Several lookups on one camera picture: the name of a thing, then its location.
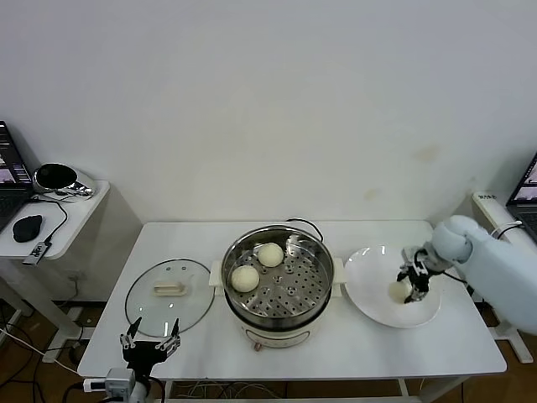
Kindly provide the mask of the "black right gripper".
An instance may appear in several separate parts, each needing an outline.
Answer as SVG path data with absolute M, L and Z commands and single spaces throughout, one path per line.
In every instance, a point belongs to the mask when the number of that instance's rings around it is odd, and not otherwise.
M 407 280 L 412 284 L 412 290 L 404 298 L 404 303 L 423 301 L 430 290 L 430 273 L 422 266 L 401 266 L 396 280 L 398 282 Z

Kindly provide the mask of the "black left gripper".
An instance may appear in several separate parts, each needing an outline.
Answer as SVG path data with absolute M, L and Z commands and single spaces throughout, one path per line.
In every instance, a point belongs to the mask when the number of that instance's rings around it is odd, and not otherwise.
M 175 351 L 180 346 L 180 319 L 176 318 L 169 336 L 162 342 L 135 341 L 142 318 L 129 325 L 128 330 L 119 337 L 123 347 L 123 360 L 128 369 L 135 372 L 151 372 L 156 364 L 166 360 L 165 351 Z

